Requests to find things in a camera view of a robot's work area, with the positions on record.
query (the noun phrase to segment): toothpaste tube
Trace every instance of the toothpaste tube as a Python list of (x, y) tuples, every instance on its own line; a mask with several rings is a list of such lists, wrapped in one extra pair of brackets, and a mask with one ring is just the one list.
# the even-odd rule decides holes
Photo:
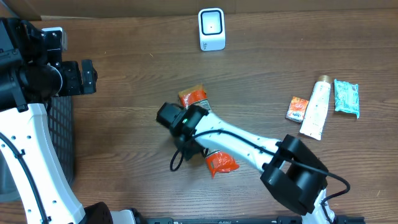
[(305, 112), (300, 133), (321, 140), (323, 125), (328, 114), (331, 78), (327, 75), (319, 77), (313, 87), (310, 102)]

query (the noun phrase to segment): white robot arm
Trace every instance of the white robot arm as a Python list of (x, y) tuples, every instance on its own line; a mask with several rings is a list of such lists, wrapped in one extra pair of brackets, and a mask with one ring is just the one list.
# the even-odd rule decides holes
[(57, 96), (92, 94), (91, 60), (63, 62), (66, 33), (0, 18), (0, 150), (24, 204), (29, 224), (134, 223), (132, 211), (104, 203), (83, 208), (55, 154), (44, 103)]
[[(262, 174), (261, 180), (274, 198), (302, 216), (302, 223), (329, 224), (336, 220), (327, 199), (324, 201), (328, 170), (298, 139), (287, 136), (281, 141), (257, 136), (196, 105), (185, 110), (165, 103), (157, 121), (179, 139), (178, 150), (183, 156), (191, 150), (187, 143), (195, 141), (204, 149), (227, 152), (250, 164)], [(292, 163), (286, 174), (281, 171), (285, 161)]]
[[(131, 210), (110, 212), (103, 203), (84, 209), (82, 204), (76, 199), (55, 155), (47, 126), (47, 113), (43, 104), (28, 104), (28, 110), (22, 113), (18, 112), (16, 108), (3, 111), (0, 113), (0, 123), (6, 124), (0, 126), (0, 149), (6, 158), (20, 192), (29, 224), (102, 223), (102, 218), (106, 218), (103, 223), (136, 224), (136, 217)], [(261, 152), (252, 145), (225, 133), (233, 133), (244, 139), (256, 142), (258, 146), (274, 154), (278, 152), (278, 142), (281, 142), (278, 139), (268, 139), (245, 132), (222, 121), (214, 113), (208, 113), (196, 125), (196, 131), (193, 135), (197, 136), (194, 137), (196, 142), (210, 149), (221, 149), (228, 152), (236, 158), (246, 161), (262, 173), (264, 173), (264, 164), (270, 164), (274, 156)], [(19, 151), (20, 156), (27, 165), (27, 170), (31, 173), (48, 222), (43, 222), (42, 211), (39, 209), (32, 184), (25, 174), (26, 170), (22, 168), (16, 158), (18, 153), (14, 154), (12, 147)], [(302, 223), (328, 223), (321, 207), (321, 202), (325, 197), (326, 189), (322, 189), (313, 203), (313, 211), (302, 216)], [(328, 216), (334, 220), (335, 214), (328, 206), (326, 206), (326, 210)]]

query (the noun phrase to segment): blue wrapper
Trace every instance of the blue wrapper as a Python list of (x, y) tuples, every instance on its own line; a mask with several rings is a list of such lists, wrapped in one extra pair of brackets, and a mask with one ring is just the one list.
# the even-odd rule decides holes
[(359, 118), (359, 86), (335, 79), (335, 111), (356, 114)]

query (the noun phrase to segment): wooden table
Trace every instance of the wooden table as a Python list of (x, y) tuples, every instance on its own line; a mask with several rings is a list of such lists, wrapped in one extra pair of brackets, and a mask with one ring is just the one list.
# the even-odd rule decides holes
[[(214, 112), (271, 138), (297, 136), (284, 118), (292, 96), (310, 98), (320, 75), (359, 84), (361, 117), (334, 112), (321, 141), (303, 138), (352, 190), (337, 214), (396, 223), (398, 207), (398, 10), (276, 12), (226, 16), (227, 46), (201, 52), (197, 16), (35, 22), (68, 32), (64, 60), (90, 58), (98, 92), (75, 103), (77, 174), (84, 206), (135, 207), (147, 217), (261, 218), (292, 215), (259, 174), (241, 168), (211, 179), (203, 159), (169, 171), (176, 150), (155, 122), (165, 101), (204, 83)], [(329, 180), (329, 193), (344, 186)], [(0, 223), (24, 223), (20, 202), (0, 205)]]

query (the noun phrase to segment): orange snack bag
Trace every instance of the orange snack bag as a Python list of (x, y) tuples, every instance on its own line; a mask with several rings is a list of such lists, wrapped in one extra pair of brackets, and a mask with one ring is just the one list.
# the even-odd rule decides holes
[(293, 96), (290, 102), (289, 109), (286, 113), (286, 118), (301, 123), (304, 119), (305, 110), (307, 109), (308, 100), (303, 100), (299, 97)]
[(204, 109), (211, 111), (209, 101), (203, 84), (195, 85), (189, 89), (178, 93), (182, 106), (188, 108), (190, 105), (195, 104), (203, 107)]
[(209, 155), (206, 156), (206, 163), (212, 178), (214, 178), (217, 172), (228, 173), (239, 168), (234, 158), (221, 151), (209, 153)]
[[(211, 111), (203, 84), (181, 91), (178, 93), (178, 96), (184, 108), (188, 108), (190, 105), (195, 104)], [(206, 163), (212, 178), (214, 178), (217, 172), (228, 173), (239, 168), (239, 165), (237, 165), (232, 156), (219, 150), (209, 152), (208, 156), (206, 156)]]

